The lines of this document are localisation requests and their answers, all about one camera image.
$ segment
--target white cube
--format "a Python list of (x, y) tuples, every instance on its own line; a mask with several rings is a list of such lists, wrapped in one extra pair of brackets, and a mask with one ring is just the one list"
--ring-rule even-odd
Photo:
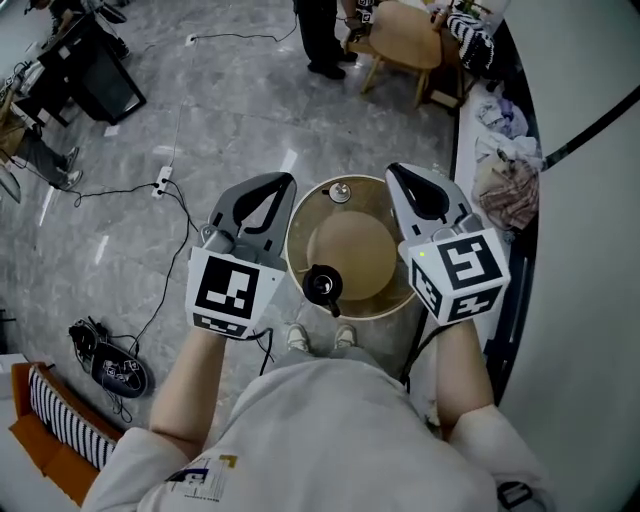
[(493, 311), (511, 280), (495, 229), (407, 247), (409, 278), (440, 325)]
[(185, 309), (189, 325), (246, 338), (260, 320), (284, 272), (219, 254), (191, 249)]

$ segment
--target gray tile floor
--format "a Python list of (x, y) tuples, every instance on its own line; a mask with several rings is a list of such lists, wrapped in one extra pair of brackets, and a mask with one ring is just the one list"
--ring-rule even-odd
[[(220, 193), (256, 174), (280, 170), (288, 151), (301, 197), (332, 176), (382, 176), (393, 161), (447, 172), (454, 121), (442, 108), (412, 109), (416, 78), (386, 69), (366, 96), (359, 87), (370, 59), (330, 82), (306, 69), (296, 31), (280, 44), (224, 37), (185, 47), (192, 33), (274, 34), (291, 30), (290, 0), (134, 0), (129, 22), (117, 27), (133, 55), (127, 66), (148, 105), (105, 137), (96, 123), (70, 108), (68, 129), (51, 122), (45, 138), (54, 149), (81, 147), (84, 193), (153, 182), (174, 152), (173, 179), (197, 223)], [(337, 34), (346, 29), (337, 22)], [(0, 203), (0, 300), (18, 321), (7, 326), (10, 349), (45, 360), (80, 395), (116, 423), (100, 387), (77, 364), (68, 327), (92, 315), (115, 334), (137, 334), (160, 301), (171, 255), (185, 233), (185, 217), (170, 198), (150, 190), (85, 199), (53, 192), (26, 171), (18, 173), (22, 204)], [(158, 319), (141, 340), (141, 358), (156, 383), (166, 377), (187, 332), (183, 308), (187, 251), (177, 260)], [(376, 322), (358, 323), (361, 344), (390, 372), (406, 355), (418, 304)], [(318, 311), (289, 277), (261, 321), (273, 326), (276, 357), (285, 350), (286, 324), (300, 322), (318, 352), (326, 352), (337, 322)], [(238, 395), (258, 374), (263, 354), (249, 342), (227, 348), (215, 423), (223, 423)], [(128, 401), (134, 424), (144, 425), (152, 395)]]

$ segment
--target wooden chair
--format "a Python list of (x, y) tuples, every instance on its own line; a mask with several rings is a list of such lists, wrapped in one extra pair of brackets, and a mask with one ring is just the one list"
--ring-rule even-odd
[(371, 88), (373, 76), (384, 60), (420, 74), (414, 104), (418, 108), (429, 83), (429, 72), (442, 60), (440, 33), (431, 28), (429, 13), (400, 2), (382, 2), (376, 12), (369, 43), (375, 57), (362, 85), (362, 94)]

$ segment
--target white power outlet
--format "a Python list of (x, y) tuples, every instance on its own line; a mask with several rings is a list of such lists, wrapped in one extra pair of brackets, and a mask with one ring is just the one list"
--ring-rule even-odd
[(158, 175), (158, 179), (156, 180), (158, 186), (153, 188), (153, 197), (155, 197), (156, 199), (160, 199), (163, 196), (162, 192), (167, 190), (167, 185), (169, 184), (164, 180), (170, 179), (172, 172), (173, 167), (163, 167), (162, 169), (160, 169), (160, 174)]

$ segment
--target gray jeans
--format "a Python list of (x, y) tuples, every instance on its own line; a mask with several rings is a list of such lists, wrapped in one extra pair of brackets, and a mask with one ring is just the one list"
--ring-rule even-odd
[(49, 183), (60, 187), (67, 182), (68, 176), (64, 172), (67, 160), (49, 148), (33, 130), (28, 129), (24, 133), (16, 156), (33, 164)]
[[(374, 368), (382, 370), (380, 365), (376, 363), (376, 360), (360, 347), (338, 348), (331, 352), (327, 356), (327, 358), (352, 359), (353, 361), (362, 361), (363, 363), (367, 363)], [(271, 368), (275, 370), (276, 368), (284, 368), (286, 366), (293, 366), (294, 364), (306, 363), (307, 361), (313, 361), (314, 359), (319, 358), (315, 357), (313, 354), (309, 354), (309, 352), (304, 352), (303, 350), (292, 348), (284, 356), (278, 359)]]

